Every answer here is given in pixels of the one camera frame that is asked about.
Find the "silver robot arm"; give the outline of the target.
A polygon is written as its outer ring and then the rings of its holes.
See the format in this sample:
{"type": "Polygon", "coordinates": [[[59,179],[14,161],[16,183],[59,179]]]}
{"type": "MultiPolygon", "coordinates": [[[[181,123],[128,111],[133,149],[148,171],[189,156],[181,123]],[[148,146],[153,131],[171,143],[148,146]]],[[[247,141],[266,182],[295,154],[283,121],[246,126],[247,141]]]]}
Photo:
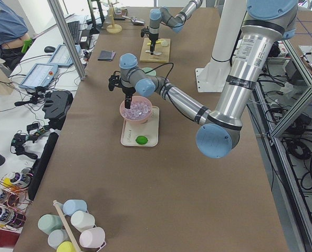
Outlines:
{"type": "Polygon", "coordinates": [[[225,1],[211,60],[216,61],[216,55],[225,50],[225,62],[231,67],[214,110],[167,78],[144,73],[135,55],[122,55],[118,82],[126,95],[125,107],[130,107],[135,92],[143,97],[156,92],[200,125],[196,145],[205,156],[217,159],[228,155],[239,142],[242,113],[273,43],[294,36],[297,11],[297,1],[225,1]]]}
{"type": "Polygon", "coordinates": [[[167,7],[153,8],[150,10],[149,25],[141,33],[141,37],[147,34],[150,44],[150,54],[154,54],[155,45],[159,39],[159,27],[161,23],[170,27],[174,32],[178,33],[183,28],[185,22],[192,16],[193,12],[201,7],[203,1],[189,1],[181,11],[175,16],[170,14],[167,7]]]}

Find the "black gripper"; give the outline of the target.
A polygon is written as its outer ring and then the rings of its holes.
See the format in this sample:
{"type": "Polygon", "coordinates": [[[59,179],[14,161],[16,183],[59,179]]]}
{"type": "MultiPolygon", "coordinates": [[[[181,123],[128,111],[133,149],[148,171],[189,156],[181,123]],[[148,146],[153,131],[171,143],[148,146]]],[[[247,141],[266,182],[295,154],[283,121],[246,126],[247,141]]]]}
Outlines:
{"type": "Polygon", "coordinates": [[[155,46],[156,46],[156,42],[158,40],[158,33],[156,33],[156,34],[149,33],[149,40],[151,41],[150,54],[155,55],[155,46]]]}
{"type": "Polygon", "coordinates": [[[132,102],[132,96],[135,93],[135,88],[123,86],[122,92],[125,94],[124,107],[130,109],[131,108],[131,102],[132,102]]]}

